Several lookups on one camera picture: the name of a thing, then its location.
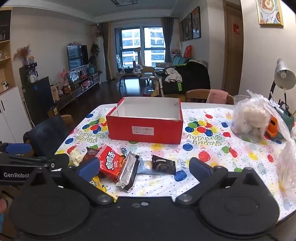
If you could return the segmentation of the cream white snack packet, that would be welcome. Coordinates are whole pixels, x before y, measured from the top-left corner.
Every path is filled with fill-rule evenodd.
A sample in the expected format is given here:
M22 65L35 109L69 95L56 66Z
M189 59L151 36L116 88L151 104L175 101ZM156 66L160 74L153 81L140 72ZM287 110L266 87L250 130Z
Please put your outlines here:
M81 154L80 151L78 151L77 149L74 149L69 154L69 164L77 167L82 162L83 157L84 157L84 154Z

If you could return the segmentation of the brown chocolate packet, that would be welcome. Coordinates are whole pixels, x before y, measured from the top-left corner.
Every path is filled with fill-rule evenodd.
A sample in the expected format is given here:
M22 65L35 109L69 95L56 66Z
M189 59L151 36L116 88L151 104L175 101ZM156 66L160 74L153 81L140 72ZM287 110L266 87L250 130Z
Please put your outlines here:
M87 147L87 153L83 157L82 161L84 162L84 161L91 160L93 158L98 158L97 155L98 155L100 150L101 150L101 148L94 149L94 148Z

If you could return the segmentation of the red snack bag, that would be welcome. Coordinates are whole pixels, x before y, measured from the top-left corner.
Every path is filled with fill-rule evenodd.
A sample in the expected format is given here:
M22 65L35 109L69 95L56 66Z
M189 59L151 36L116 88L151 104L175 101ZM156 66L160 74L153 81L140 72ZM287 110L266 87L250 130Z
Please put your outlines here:
M112 181L117 182L125 164L125 158L107 145L103 145L95 157L100 162L99 171Z

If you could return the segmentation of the black cookie packet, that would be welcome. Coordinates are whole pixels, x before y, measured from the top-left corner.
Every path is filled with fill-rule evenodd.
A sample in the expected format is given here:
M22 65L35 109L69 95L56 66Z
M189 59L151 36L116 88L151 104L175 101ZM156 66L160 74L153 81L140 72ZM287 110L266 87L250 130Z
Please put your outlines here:
M176 174L175 161L161 158L155 155L152 155L152 168L156 171L163 172L166 174Z

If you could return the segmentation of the silver foil snack pack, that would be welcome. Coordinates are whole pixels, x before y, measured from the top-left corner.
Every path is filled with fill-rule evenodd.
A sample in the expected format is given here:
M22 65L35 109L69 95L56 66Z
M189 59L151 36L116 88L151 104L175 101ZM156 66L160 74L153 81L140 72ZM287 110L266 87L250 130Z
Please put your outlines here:
M129 152L125 159L125 164L121 170L118 181L116 182L116 187L120 187L124 191L130 192L137 175L138 166L139 156Z

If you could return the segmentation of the yellow snack packet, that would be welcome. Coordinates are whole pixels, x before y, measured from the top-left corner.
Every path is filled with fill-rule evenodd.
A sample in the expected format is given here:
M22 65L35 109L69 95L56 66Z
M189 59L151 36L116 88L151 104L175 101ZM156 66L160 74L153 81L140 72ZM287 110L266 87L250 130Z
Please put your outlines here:
M113 198L114 202L117 201L117 195L111 191L110 187L108 187L100 182L100 178L98 175L96 175L95 177L93 177L91 179L90 184L92 184L93 186L95 186L97 189L101 190L105 194L108 194L109 196L111 196Z

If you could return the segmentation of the blue candy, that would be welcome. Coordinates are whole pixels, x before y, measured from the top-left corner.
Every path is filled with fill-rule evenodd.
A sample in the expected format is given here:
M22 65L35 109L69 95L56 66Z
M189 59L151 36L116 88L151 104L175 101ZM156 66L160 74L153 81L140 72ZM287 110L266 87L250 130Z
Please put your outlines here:
M126 149L126 147L124 147L123 145L120 145L120 148L121 148L121 152L124 156L126 156L128 154L128 151Z

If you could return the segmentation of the light blue milk packet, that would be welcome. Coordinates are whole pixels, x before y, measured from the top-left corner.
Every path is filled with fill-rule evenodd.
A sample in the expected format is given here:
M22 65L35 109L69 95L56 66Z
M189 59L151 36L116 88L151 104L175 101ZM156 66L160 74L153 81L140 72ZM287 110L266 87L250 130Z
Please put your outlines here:
M140 160L137 173L147 174L147 175L161 175L160 172L152 168L152 161L144 161L144 160Z

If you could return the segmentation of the chair with dark jacket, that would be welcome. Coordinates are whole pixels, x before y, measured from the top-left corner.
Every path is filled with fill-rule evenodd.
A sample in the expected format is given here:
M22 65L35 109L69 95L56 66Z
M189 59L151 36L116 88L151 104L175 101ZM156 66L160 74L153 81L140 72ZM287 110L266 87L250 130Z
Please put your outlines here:
M32 146L33 157L55 154L70 133L68 127L73 124L73 117L69 114L53 116L26 132L23 142Z

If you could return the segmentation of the white cabinet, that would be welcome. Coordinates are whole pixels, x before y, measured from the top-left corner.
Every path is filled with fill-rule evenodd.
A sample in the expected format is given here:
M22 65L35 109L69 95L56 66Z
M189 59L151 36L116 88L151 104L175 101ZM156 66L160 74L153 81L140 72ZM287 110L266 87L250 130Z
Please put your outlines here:
M23 136L32 129L18 87L1 93L1 133L4 143L23 143Z

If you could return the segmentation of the balloon birthday tablecloth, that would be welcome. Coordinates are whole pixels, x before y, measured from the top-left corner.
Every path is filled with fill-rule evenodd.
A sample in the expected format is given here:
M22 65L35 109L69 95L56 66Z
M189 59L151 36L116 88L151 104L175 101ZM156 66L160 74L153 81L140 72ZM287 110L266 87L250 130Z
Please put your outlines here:
M209 166L224 166L229 171L241 172L253 168L272 193L280 207L280 220L295 212L295 202L287 197L276 173L276 165L283 141L263 138L258 143L246 142L231 131L232 110L228 108L183 109L183 132L179 145L117 141L108 136L106 115L110 109L99 106L74 128L57 150L69 155L74 149L86 154L87 147L110 146L121 153L120 145L147 161L152 155L175 161L175 175L138 174L130 192L126 192L109 178L100 182L119 196L170 196L176 198L198 180L189 172L189 161L198 158Z

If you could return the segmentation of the dark tv console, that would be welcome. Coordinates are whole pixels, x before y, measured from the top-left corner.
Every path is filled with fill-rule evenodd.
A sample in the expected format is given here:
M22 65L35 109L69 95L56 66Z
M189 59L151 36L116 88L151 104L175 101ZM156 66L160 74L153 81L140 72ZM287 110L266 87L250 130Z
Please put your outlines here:
M58 110L63 109L70 102L75 101L78 97L83 95L93 86L100 84L100 72L96 72L94 74L90 74L86 76L84 79L78 79L74 82L70 83L71 91L67 94L64 94L59 101L57 101L56 107Z

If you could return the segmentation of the clear plastic bag of goods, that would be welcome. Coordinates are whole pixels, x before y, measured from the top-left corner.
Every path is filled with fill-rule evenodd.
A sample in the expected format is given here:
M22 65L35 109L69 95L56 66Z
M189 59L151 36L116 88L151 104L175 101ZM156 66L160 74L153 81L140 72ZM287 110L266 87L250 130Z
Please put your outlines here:
M264 96L247 91L250 98L234 105L231 130L237 137L249 142L259 142L272 117L277 121L277 130L286 140L279 154L277 174L285 189L295 188L295 140L292 139L287 124L276 111L273 104Z

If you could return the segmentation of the orange toy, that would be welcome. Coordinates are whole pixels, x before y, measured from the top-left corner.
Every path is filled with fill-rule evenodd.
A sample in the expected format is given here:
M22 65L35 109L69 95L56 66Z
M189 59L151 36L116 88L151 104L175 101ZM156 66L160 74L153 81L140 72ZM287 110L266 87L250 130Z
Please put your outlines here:
M271 116L265 133L267 136L269 136L270 139L273 140L281 138L281 134L278 130L278 122L274 116Z

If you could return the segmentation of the red cardboard box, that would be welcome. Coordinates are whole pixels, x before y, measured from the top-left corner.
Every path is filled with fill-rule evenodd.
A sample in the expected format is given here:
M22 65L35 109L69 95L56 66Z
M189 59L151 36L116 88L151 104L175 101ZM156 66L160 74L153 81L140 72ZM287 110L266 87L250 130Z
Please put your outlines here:
M113 140L178 145L183 131L181 101L167 97L124 97L107 115Z

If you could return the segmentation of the wooden chair with pink cloth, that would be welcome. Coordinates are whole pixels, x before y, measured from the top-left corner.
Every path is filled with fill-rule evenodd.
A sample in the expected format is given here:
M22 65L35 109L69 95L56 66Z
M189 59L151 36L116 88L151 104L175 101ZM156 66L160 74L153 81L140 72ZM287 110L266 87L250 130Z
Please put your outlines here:
M186 102L234 104L233 96L218 89L194 89L186 92Z

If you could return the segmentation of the sofa with dark clothes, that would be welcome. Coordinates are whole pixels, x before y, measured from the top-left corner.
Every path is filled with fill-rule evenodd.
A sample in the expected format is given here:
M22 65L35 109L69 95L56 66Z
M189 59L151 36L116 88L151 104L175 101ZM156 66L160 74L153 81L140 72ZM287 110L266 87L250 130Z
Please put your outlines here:
M211 89L208 69L205 65L189 61L157 72L163 95L182 94L194 89Z

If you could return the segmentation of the flat screen television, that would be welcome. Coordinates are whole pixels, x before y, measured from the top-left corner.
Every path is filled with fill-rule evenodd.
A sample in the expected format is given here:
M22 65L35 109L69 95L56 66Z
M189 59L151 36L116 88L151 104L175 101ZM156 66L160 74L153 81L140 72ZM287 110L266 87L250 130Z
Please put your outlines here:
M86 45L67 46L67 55L70 70L89 64L88 50Z

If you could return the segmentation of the silver desk lamp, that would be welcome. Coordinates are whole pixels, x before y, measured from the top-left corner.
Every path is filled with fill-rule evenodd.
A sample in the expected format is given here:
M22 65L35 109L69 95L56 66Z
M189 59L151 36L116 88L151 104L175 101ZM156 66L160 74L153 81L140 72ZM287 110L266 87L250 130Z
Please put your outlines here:
M288 111L287 90L294 88L295 74L288 68L288 66L281 58L277 60L277 64L274 70L274 80L270 88L268 97L269 100L272 98L276 86L283 90L285 98L285 110Z

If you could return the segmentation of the wooden door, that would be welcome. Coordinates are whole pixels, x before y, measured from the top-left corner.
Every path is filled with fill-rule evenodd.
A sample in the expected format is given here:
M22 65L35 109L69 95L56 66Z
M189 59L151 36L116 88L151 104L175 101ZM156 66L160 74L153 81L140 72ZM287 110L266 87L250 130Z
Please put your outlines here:
M230 95L239 93L243 63L243 15L241 3L223 2L225 53L222 89Z

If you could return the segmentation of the framed food picture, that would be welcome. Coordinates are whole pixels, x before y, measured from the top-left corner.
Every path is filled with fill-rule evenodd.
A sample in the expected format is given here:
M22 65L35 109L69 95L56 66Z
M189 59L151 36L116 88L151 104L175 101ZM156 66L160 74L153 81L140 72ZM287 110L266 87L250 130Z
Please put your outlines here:
M279 0L256 0L256 7L259 25L284 26Z

